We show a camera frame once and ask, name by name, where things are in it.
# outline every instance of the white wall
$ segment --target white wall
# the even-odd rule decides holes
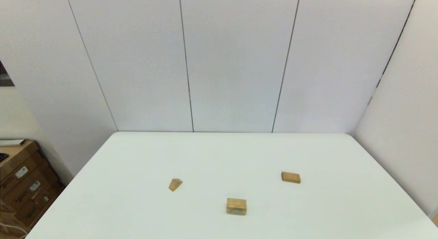
[[[298,0],[181,0],[194,131],[271,132]]]
[[[68,0],[0,0],[0,60],[76,175],[116,126]]]
[[[414,0],[300,0],[275,133],[352,134]]]
[[[193,131],[180,0],[70,0],[120,131]]]
[[[438,0],[416,0],[355,138],[426,214],[438,207]]]
[[[0,87],[0,139],[37,141],[61,182],[67,185],[73,179],[15,87]]]

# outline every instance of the wall panel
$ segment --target wall panel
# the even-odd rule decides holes
[[[121,131],[192,131],[179,0],[70,0]]]
[[[438,213],[438,0],[415,0],[355,139],[417,202]]]
[[[271,132],[297,0],[181,0],[194,131]]]
[[[413,0],[300,0],[274,132],[349,133]]]

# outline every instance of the stacked cardboard box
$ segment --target stacked cardboard box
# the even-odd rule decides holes
[[[29,232],[62,192],[58,177],[38,152],[34,141],[0,147],[9,157],[0,162],[0,222]],[[0,225],[0,231],[23,232]]]

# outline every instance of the rectangular wooden block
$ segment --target rectangular wooden block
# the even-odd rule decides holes
[[[301,183],[300,174],[296,173],[282,172],[281,179],[283,181],[289,181],[291,183]]]
[[[232,214],[246,214],[246,200],[241,199],[227,199],[227,213]]]

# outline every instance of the white object on shelf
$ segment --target white object on shelf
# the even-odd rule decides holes
[[[24,139],[20,140],[2,140],[0,141],[0,147],[15,147],[20,146],[25,142]]]
[[[184,185],[169,192],[175,177]],[[247,200],[245,217],[226,214],[229,197]],[[436,239],[438,229],[345,134],[120,132],[28,236],[45,238]]]

